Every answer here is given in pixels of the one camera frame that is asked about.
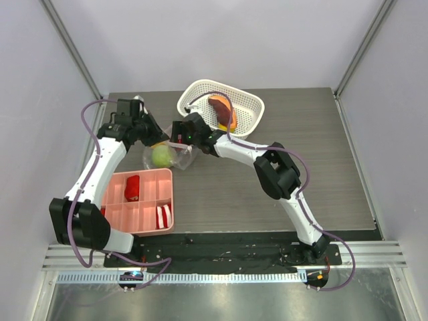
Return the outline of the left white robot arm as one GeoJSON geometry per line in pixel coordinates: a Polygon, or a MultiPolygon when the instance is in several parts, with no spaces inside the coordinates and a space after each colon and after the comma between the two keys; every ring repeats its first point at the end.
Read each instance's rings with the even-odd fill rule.
{"type": "Polygon", "coordinates": [[[145,108],[132,116],[117,113],[113,123],[98,130],[94,152],[77,183],[62,199],[54,198],[49,214],[60,244],[118,252],[125,265],[141,262],[134,236],[111,226],[101,213],[101,201],[116,167],[137,141],[152,146],[168,136],[145,108]]]}

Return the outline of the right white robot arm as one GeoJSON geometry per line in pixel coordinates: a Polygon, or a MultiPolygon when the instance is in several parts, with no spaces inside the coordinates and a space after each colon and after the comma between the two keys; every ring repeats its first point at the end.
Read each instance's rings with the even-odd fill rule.
{"type": "Polygon", "coordinates": [[[316,264],[325,258],[330,239],[304,198],[305,185],[300,181],[297,165],[280,143],[254,144],[234,138],[223,130],[211,129],[196,112],[182,121],[174,121],[171,134],[173,142],[181,139],[205,154],[254,168],[264,193],[279,201],[294,224],[304,260],[316,264]]]}

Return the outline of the clear pink zip top bag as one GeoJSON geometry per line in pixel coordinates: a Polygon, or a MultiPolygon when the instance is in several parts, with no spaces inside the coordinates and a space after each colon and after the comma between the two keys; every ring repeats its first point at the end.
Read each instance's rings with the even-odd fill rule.
{"type": "Polygon", "coordinates": [[[176,168],[185,170],[189,167],[199,154],[196,146],[183,144],[183,134],[173,138],[173,124],[165,133],[173,140],[166,140],[154,146],[144,147],[142,152],[142,164],[145,170],[176,168]]]}

